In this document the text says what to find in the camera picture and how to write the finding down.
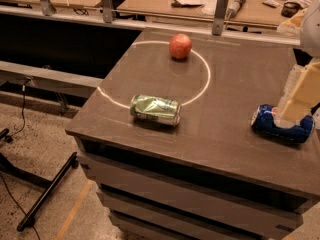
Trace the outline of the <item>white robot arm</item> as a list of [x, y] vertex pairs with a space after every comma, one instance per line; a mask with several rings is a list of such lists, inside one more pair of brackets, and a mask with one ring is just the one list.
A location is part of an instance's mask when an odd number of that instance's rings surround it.
[[320, 0], [313, 0], [299, 13], [300, 46], [294, 49], [296, 64], [289, 71], [275, 123], [289, 128], [297, 125], [320, 102]]

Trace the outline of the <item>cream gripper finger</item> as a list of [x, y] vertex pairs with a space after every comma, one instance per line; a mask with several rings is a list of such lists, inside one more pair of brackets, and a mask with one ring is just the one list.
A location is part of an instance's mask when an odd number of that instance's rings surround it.
[[277, 124], [298, 124], [320, 102], [320, 61], [295, 64], [276, 110]]

